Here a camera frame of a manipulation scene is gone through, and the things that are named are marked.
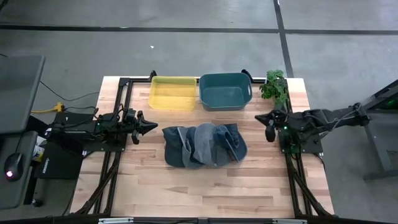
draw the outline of potted plant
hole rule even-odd
[[[285,78],[282,70],[269,70],[267,72],[267,83],[260,86],[261,98],[273,98],[275,109],[284,107],[287,101]]]

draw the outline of concrete floor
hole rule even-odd
[[[280,0],[286,29],[397,30],[398,1]],[[276,29],[272,0],[10,0],[0,22],[69,26]],[[294,77],[305,79],[312,108],[364,101],[398,75],[396,35],[287,35]],[[279,34],[52,32],[0,30],[0,53],[43,54],[42,81],[65,98],[99,91],[105,75],[200,76],[248,69],[263,77],[285,70]],[[90,96],[67,106],[92,106]],[[59,98],[39,86],[35,110]],[[53,114],[39,116],[51,122]],[[363,128],[340,128],[322,141],[335,213],[398,222],[398,178],[365,183],[379,163]],[[74,182],[39,183],[41,208],[0,212],[0,219],[61,214]]]

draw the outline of teal plastic bin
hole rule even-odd
[[[206,74],[199,79],[199,90],[208,111],[241,110],[252,98],[250,78],[244,73]]]

